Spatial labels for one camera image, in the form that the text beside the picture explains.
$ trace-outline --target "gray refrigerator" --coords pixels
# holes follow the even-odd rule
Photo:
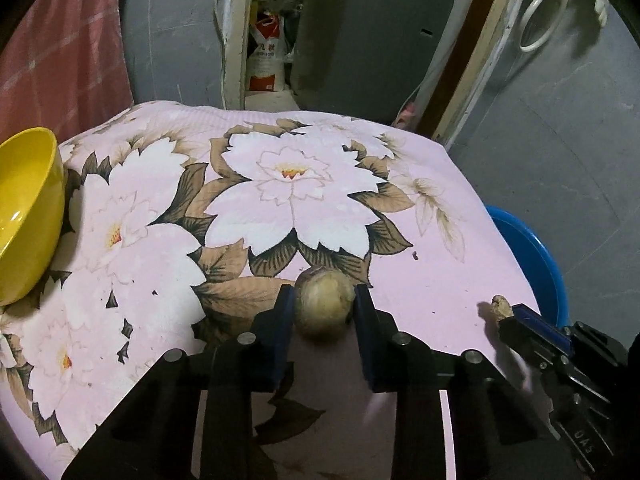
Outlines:
[[[391,124],[427,72],[453,0],[304,0],[291,87],[305,110]]]

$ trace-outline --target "plaid cloth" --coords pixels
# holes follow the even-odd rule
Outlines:
[[[132,102],[118,0],[36,0],[0,54],[0,142],[34,126],[62,142]]]

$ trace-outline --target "white and red bag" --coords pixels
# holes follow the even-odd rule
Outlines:
[[[246,89],[252,91],[284,90],[284,50],[282,27],[279,16],[267,16],[249,33],[258,47],[246,60]]]

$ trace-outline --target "brown wooden trim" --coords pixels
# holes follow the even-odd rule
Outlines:
[[[415,132],[433,137],[482,33],[494,0],[472,0],[456,44]]]

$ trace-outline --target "white hose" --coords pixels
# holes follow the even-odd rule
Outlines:
[[[554,18],[553,22],[551,23],[551,25],[549,25],[549,28],[546,30],[546,32],[542,36],[540,36],[536,41],[534,41],[531,44],[523,45],[522,36],[524,34],[525,29],[527,28],[527,24],[529,23],[529,20],[533,16],[533,13],[536,12],[537,8],[540,6],[542,1],[543,0],[533,0],[532,3],[529,5],[529,7],[527,7],[527,10],[525,11],[525,13],[522,16],[522,19],[520,20],[520,37],[518,38],[518,46],[520,47],[520,50],[523,52],[533,52],[539,49],[542,45],[544,45],[547,42],[547,40],[551,37],[551,35],[556,31],[556,28],[558,28],[558,25],[560,25],[560,20],[562,20],[562,15],[566,10],[566,6],[569,0],[562,0],[560,2],[560,8],[558,9],[558,13],[556,14],[556,17]]]

